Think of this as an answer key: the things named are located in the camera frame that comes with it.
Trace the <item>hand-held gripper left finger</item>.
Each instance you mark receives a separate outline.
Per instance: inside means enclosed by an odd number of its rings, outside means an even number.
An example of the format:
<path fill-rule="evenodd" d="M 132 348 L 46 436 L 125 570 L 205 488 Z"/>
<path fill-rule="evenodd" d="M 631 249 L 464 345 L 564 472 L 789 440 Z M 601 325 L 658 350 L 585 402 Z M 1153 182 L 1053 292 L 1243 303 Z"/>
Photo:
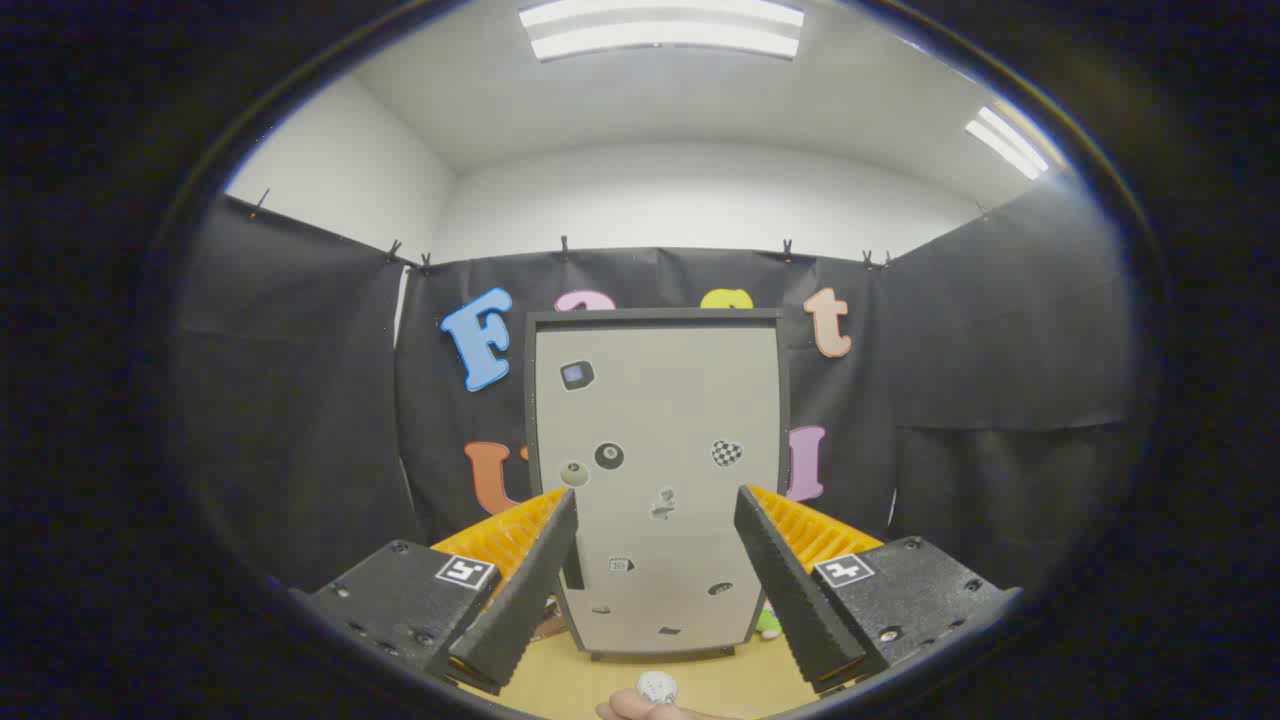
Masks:
<path fill-rule="evenodd" d="M 393 539 L 312 592 L 312 619 L 412 676 L 498 694 L 511 682 L 579 527 L 561 487 L 431 546 Z"/>

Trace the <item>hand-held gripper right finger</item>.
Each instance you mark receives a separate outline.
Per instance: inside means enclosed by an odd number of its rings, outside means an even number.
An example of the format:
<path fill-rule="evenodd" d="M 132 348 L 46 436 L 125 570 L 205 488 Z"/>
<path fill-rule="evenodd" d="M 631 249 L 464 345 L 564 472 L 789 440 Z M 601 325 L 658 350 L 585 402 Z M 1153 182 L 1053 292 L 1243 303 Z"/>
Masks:
<path fill-rule="evenodd" d="M 820 694 L 970 644 L 1021 598 L 919 536 L 882 542 L 755 486 L 739 489 L 733 525 Z"/>

